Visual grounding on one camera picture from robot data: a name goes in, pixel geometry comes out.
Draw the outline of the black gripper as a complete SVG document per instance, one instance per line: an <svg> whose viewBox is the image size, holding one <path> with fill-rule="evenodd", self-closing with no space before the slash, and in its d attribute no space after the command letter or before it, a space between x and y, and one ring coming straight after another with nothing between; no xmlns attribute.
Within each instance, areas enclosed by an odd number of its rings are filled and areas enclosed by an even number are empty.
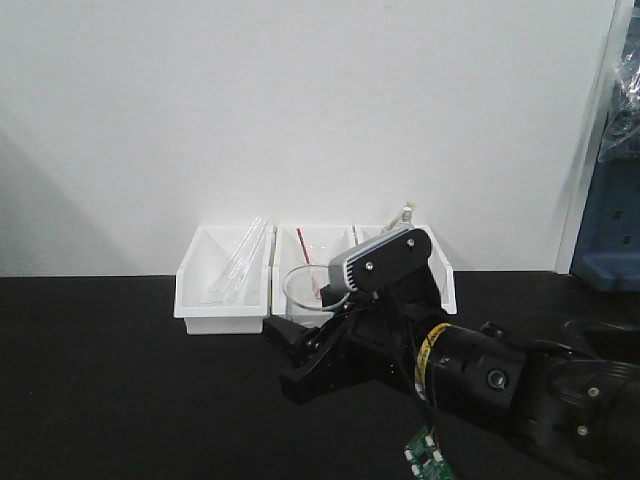
<svg viewBox="0 0 640 480"><path fill-rule="evenodd" d="M408 395L416 393L418 345L427 330L446 318L429 267L372 293L359 291L329 322L324 356L278 373L283 395L296 404L369 381ZM263 320L263 335L289 356L313 351L319 327L283 317Z"/></svg>

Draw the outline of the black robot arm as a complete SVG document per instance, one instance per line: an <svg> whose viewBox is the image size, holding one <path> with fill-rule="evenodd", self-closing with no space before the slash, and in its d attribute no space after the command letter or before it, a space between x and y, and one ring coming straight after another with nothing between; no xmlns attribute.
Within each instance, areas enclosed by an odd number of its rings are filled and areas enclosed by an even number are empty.
<svg viewBox="0 0 640 480"><path fill-rule="evenodd" d="M407 394L429 430L441 412L575 478L639 475L639 366L597 344L629 343L635 327L570 322L566 342L521 339L492 322L471 330L441 308L422 267L342 299L319 327L271 316L263 331L290 360L279 380L296 403L376 380Z"/></svg>

